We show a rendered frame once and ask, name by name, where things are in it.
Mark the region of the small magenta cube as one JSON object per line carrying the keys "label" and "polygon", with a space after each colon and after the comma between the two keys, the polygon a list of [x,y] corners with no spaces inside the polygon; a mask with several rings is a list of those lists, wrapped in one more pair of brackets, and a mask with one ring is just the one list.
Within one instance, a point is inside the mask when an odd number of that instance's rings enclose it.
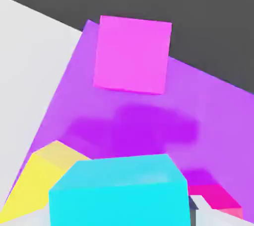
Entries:
{"label": "small magenta cube", "polygon": [[102,15],[94,86],[163,94],[171,31],[170,22]]}

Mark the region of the large purple box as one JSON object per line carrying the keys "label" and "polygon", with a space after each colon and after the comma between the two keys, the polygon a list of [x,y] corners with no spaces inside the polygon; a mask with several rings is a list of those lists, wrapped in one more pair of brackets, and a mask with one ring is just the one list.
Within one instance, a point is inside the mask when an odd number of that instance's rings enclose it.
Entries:
{"label": "large purple box", "polygon": [[170,58],[165,93],[93,86],[98,24],[86,22],[31,147],[89,158],[167,153],[189,184],[221,184],[254,223],[254,94]]}

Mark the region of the small yellow cube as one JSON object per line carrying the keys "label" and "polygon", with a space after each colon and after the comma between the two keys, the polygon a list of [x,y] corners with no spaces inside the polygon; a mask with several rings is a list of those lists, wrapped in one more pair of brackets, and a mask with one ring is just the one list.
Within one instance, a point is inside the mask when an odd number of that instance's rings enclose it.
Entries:
{"label": "small yellow cube", "polygon": [[33,152],[0,212],[0,224],[43,209],[48,191],[79,160],[89,158],[59,141]]}

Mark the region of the small cyan cube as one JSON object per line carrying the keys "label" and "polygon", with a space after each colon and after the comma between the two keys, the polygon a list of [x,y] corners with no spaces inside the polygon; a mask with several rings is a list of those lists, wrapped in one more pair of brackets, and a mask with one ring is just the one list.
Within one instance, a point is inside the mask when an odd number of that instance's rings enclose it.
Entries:
{"label": "small cyan cube", "polygon": [[51,226],[191,226],[187,181],[167,154],[80,160],[49,209]]}

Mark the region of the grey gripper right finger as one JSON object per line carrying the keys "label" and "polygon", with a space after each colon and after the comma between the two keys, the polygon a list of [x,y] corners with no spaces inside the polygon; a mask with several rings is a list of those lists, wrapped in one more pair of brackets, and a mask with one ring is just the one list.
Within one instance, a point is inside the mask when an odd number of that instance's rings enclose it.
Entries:
{"label": "grey gripper right finger", "polygon": [[254,226],[254,223],[212,209],[201,195],[190,196],[197,206],[196,226]]}

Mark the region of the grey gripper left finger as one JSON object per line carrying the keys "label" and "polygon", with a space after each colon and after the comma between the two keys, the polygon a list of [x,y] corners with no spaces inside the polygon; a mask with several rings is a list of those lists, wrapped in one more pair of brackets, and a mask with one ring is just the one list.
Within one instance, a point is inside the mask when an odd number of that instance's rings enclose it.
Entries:
{"label": "grey gripper left finger", "polygon": [[0,226],[50,226],[49,207],[7,221]]}

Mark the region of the small hot pink cube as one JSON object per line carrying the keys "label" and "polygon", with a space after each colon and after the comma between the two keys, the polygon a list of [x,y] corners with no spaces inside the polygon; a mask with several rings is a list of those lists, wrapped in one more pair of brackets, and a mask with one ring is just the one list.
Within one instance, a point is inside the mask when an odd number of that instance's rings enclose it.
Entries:
{"label": "small hot pink cube", "polygon": [[212,209],[243,219],[239,203],[219,184],[189,185],[190,195],[201,195]]}

